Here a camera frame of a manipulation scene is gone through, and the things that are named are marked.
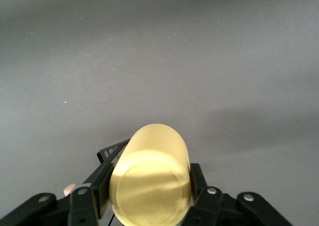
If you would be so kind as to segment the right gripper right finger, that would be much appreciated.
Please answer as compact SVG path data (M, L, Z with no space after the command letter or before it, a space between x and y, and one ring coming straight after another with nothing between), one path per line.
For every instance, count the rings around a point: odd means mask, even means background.
M190 165L194 205L182 221L184 226L290 226L268 201L254 192L237 198L208 186L200 164Z

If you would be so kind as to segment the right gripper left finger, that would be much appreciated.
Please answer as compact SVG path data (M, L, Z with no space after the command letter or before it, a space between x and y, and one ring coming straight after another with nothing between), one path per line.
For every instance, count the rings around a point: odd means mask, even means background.
M112 163L102 163L80 186L61 199L32 196L0 220L2 226L98 226L109 200Z

